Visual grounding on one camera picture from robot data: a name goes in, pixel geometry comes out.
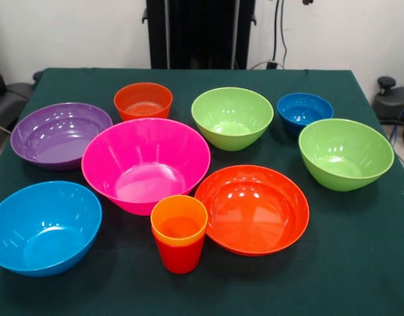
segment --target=blue bowl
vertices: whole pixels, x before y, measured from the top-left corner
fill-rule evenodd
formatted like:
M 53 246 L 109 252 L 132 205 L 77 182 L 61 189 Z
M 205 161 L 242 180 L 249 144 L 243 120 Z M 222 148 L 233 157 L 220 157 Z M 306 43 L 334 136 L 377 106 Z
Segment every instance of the blue bowl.
M 62 273 L 88 252 L 101 220 L 98 198 L 79 184 L 21 189 L 0 203 L 0 266 L 29 277 Z
M 333 107 L 317 95 L 292 93 L 278 101 L 278 113 L 284 121 L 285 129 L 298 136 L 310 123 L 332 118 Z

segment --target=purple bowl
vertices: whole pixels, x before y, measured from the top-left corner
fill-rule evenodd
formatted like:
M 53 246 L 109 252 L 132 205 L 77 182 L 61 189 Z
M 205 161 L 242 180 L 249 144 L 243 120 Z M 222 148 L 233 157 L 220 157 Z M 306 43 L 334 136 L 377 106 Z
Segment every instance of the purple bowl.
M 77 169 L 86 146 L 112 125 L 109 115 L 93 105 L 54 104 L 17 124 L 11 134 L 11 147 L 18 156 L 44 169 Z

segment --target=green tablecloth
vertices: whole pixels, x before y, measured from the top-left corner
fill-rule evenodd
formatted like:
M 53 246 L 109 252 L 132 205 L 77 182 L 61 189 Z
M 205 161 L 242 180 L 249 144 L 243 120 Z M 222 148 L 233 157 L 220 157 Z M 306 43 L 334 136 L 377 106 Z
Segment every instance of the green tablecloth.
M 396 159 L 375 183 L 338 193 L 319 185 L 303 165 L 297 143 L 283 130 L 278 99 L 291 92 L 321 95 L 335 117 L 380 128 L 348 71 L 49 69 L 23 115 L 62 101 L 105 109 L 119 122 L 114 93 L 133 83 L 166 85 L 171 119 L 195 127 L 192 101 L 220 86 L 252 89 L 274 105 L 275 118 L 249 148 L 212 147 L 209 173 L 235 164 L 275 169 L 304 191 L 310 223 L 290 248 L 266 257 L 240 257 L 206 240 L 188 275 L 162 266 L 148 217 L 103 197 L 103 223 L 89 254 L 72 270 L 27 278 L 0 268 L 0 315 L 404 315 L 404 170 Z M 7 146 L 0 158 L 0 201 L 46 180 L 84 185 L 80 171 L 49 172 L 25 163 Z

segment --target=cup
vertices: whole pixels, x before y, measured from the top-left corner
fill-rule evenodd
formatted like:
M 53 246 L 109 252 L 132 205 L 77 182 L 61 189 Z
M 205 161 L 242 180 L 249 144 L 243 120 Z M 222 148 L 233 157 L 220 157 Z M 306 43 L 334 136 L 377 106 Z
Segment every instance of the cup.
M 152 232 L 164 267 L 177 274 L 194 270 L 202 253 L 208 212 L 190 196 L 169 196 L 150 215 Z
M 152 82 L 130 84 L 120 89 L 114 97 L 114 105 L 122 120 L 144 117 L 166 119 L 172 102 L 171 91 Z

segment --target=green bowl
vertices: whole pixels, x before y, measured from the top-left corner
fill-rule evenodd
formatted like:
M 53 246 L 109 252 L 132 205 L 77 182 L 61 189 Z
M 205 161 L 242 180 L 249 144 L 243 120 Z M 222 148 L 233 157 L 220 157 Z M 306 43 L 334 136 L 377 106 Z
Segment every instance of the green bowl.
M 236 151 L 251 145 L 264 133 L 274 117 L 274 108 L 259 93 L 229 87 L 199 95 L 191 114 L 210 143 Z
M 335 191 L 362 188 L 393 164 L 388 140 L 353 120 L 329 118 L 314 122 L 301 132 L 299 146 L 310 174 Z

